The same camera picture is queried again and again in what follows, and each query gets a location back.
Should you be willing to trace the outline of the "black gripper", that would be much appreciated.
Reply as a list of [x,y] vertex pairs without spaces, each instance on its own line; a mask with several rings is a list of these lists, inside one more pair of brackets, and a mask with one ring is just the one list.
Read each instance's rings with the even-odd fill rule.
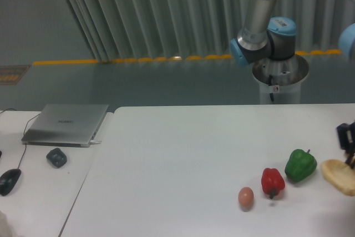
[[[351,136],[355,136],[355,122],[351,124],[342,123],[336,127],[336,131],[341,149],[349,149],[351,147],[351,143],[349,141],[348,133]],[[354,168],[354,151],[346,151],[345,157],[346,160],[344,163],[347,164],[350,168]]]

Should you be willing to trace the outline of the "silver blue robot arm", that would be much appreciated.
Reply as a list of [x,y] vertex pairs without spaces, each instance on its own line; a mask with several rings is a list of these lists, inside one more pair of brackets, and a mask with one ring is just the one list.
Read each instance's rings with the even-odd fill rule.
[[253,66],[261,104],[298,104],[310,68],[295,53],[295,22],[272,16],[276,1],[249,0],[244,26],[230,49],[239,65]]

